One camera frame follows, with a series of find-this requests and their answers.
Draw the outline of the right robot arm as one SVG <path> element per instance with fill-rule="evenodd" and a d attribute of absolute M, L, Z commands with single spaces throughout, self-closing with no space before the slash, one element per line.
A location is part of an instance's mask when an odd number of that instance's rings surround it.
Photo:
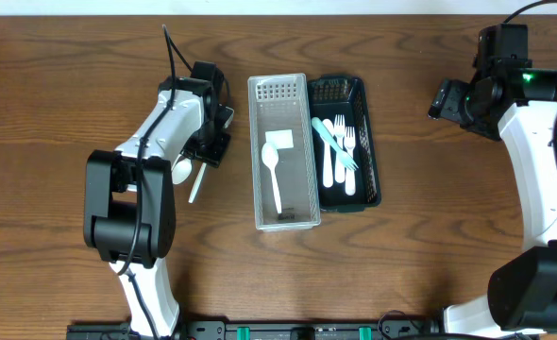
<path fill-rule="evenodd" d="M 521 254 L 492 274 L 485 295 L 446 307 L 442 331 L 482 338 L 557 332 L 557 71 L 445 79 L 429 115 L 505 143 L 524 223 Z"/>

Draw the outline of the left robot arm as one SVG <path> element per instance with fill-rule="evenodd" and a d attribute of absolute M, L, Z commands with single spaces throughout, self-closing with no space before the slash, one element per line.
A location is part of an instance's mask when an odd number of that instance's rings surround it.
<path fill-rule="evenodd" d="M 168 77 L 137 131 L 86 163 L 84 241 L 118 277 L 131 319 L 125 338 L 173 339 L 180 309 L 166 256 L 176 231 L 174 188 L 182 161 L 212 167 L 224 158 L 234 110 L 219 103 L 222 76 Z"/>

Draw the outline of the short white plastic spoon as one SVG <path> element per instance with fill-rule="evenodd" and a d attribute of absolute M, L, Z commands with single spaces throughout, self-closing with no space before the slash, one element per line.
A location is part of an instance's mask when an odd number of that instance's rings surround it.
<path fill-rule="evenodd" d="M 322 121 L 323 125 L 329 132 L 329 136 L 333 137 L 333 124 L 330 119 L 324 119 Z M 333 171 L 332 171 L 332 160 L 331 160 L 331 147 L 329 142 L 324 142 L 324 160 L 323 160 L 323 186 L 325 188 L 330 188 L 333 183 Z"/>

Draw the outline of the white plastic fork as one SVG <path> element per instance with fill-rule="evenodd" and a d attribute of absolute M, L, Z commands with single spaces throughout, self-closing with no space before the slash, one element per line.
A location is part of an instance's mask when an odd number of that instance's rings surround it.
<path fill-rule="evenodd" d="M 355 129 L 354 127 L 346 128 L 346 136 L 344 140 L 346 152 L 350 157 L 353 157 L 353 150 L 356 146 Z M 354 196 L 356 193 L 355 174 L 353 170 L 346 171 L 346 187 L 345 192 L 348 196 Z"/>
<path fill-rule="evenodd" d="M 340 149 L 343 149 L 344 147 L 345 135 L 346 135 L 345 117 L 343 116 L 343 114 L 337 114 L 334 119 L 334 136 Z M 346 169 L 339 155 L 336 156 L 334 178 L 337 183 L 344 183 L 346 179 Z"/>

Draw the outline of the pale green plastic fork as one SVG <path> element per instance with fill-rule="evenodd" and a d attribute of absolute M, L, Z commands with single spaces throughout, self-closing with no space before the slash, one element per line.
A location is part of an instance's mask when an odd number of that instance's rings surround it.
<path fill-rule="evenodd" d="M 317 133 L 319 134 L 321 139 L 324 142 L 329 142 L 330 143 L 330 147 L 335 151 L 336 156 L 337 155 L 340 156 L 340 159 L 341 159 L 345 169 L 353 170 L 353 171 L 358 169 L 358 164 L 353 160 L 352 157 L 350 157 L 347 154 L 346 151 L 344 151 L 343 149 L 340 149 L 340 147 L 338 146 L 334 136 L 333 137 L 329 136 L 329 132 L 327 131 L 327 129 L 323 125 L 322 121 L 318 117 L 313 117 L 311 119 L 311 124 L 312 124 L 312 127 L 317 131 Z"/>

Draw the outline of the white plastic spoon bowl down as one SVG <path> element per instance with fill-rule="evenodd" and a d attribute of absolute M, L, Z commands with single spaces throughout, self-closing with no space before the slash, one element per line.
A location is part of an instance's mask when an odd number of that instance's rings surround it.
<path fill-rule="evenodd" d="M 172 168 L 172 182 L 179 185 L 184 182 L 191 174 L 193 169 L 192 161 L 188 158 L 177 161 Z"/>

